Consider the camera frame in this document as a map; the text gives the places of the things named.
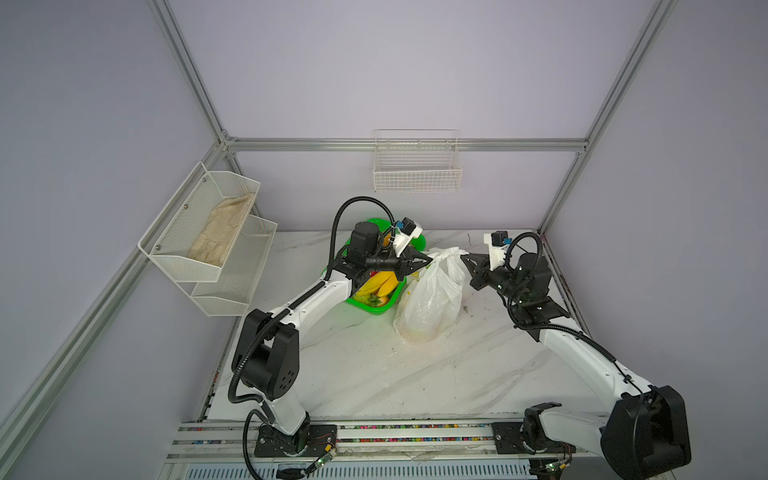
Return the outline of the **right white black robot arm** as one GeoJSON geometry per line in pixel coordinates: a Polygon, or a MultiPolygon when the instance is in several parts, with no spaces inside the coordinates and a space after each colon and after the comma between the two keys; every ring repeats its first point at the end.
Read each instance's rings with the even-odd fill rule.
{"type": "Polygon", "coordinates": [[[555,353],[592,390],[604,413],[573,412],[558,401],[529,407],[523,448],[539,453],[564,443],[604,458],[622,479],[649,479],[692,460],[685,402],[655,386],[588,336],[549,294],[548,262],[524,253],[514,268],[492,266],[486,254],[464,254],[470,285],[501,298],[515,328],[555,353]]]}

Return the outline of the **white lemon print plastic bag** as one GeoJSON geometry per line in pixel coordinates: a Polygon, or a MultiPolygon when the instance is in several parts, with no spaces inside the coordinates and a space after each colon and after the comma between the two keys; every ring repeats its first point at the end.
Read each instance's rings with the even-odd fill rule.
{"type": "Polygon", "coordinates": [[[404,340],[428,343],[456,323],[468,282],[461,260],[465,254],[467,251],[459,247],[432,248],[426,251],[432,262],[407,277],[393,321],[404,340]]]}

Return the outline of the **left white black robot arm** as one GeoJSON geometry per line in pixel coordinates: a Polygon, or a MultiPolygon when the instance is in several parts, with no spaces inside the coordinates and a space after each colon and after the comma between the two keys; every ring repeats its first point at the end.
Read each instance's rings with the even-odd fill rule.
{"type": "Polygon", "coordinates": [[[231,363],[227,400],[252,402],[261,421],[259,441],[287,456],[310,443],[311,420],[292,391],[300,370],[300,336],[337,305],[362,291],[373,273],[392,273],[396,283],[431,262],[412,240],[422,227],[408,217],[382,231],[375,223],[355,225],[342,247],[333,246],[319,280],[285,305],[254,309],[242,322],[231,363]]]}

